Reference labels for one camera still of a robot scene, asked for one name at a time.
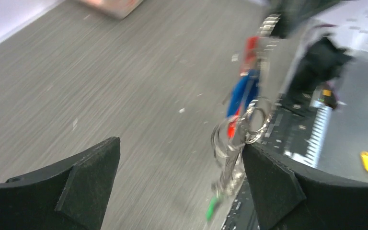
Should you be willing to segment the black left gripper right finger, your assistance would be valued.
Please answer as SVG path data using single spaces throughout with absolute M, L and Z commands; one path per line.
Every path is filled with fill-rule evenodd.
M 244 147 L 244 168 L 263 230 L 368 230 L 368 183 Z

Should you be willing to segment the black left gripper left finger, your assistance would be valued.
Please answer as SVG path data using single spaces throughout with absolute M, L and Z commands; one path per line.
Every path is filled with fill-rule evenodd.
M 0 230 L 99 230 L 120 160 L 120 138 L 0 183 Z

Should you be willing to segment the green key tag key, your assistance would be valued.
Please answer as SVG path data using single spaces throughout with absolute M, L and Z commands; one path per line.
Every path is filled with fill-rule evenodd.
M 213 219 L 215 213 L 217 212 L 217 210 L 221 206 L 223 200 L 224 200 L 223 195 L 213 195 L 212 196 L 212 198 L 209 202 L 207 211 L 206 211 L 206 221 L 207 222 L 210 222 Z

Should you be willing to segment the blue key tag key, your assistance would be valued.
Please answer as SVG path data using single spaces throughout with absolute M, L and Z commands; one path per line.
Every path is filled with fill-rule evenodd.
M 239 109 L 241 114 L 246 112 L 249 103 L 258 95 L 259 79 L 260 71 L 255 69 L 241 77 L 232 90 L 226 117 L 236 115 Z

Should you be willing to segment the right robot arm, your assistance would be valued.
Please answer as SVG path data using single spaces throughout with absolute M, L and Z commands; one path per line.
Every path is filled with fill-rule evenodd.
M 268 14 L 279 15 L 270 37 L 286 39 L 308 19 L 338 4 L 338 0 L 271 0 Z M 300 116 L 311 114 L 311 96 L 318 86 L 339 77 L 342 66 L 352 59 L 346 49 L 323 35 L 299 61 L 282 100 L 282 107 Z

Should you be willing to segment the red key tag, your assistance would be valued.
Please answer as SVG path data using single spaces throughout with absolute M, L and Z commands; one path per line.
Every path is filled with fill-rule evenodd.
M 230 95 L 230 103 L 227 109 L 227 118 L 233 118 L 227 128 L 227 137 L 233 138 L 236 131 L 236 122 L 249 107 L 249 103 L 258 94 L 258 36 L 249 37 L 244 49 L 243 65 L 240 70 L 240 80 L 234 86 Z

